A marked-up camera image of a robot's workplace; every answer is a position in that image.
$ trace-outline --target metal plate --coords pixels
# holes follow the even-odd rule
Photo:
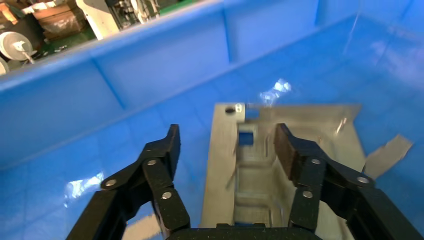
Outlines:
[[[299,138],[317,142],[335,161],[361,171],[365,157],[353,119],[358,105],[257,107],[236,103],[215,106],[201,226],[264,223],[286,227],[295,194],[274,150],[277,123],[286,123]],[[257,118],[245,118],[258,111]],[[239,145],[239,132],[253,133],[252,145]],[[350,239],[344,224],[323,202],[316,234],[323,239]]]

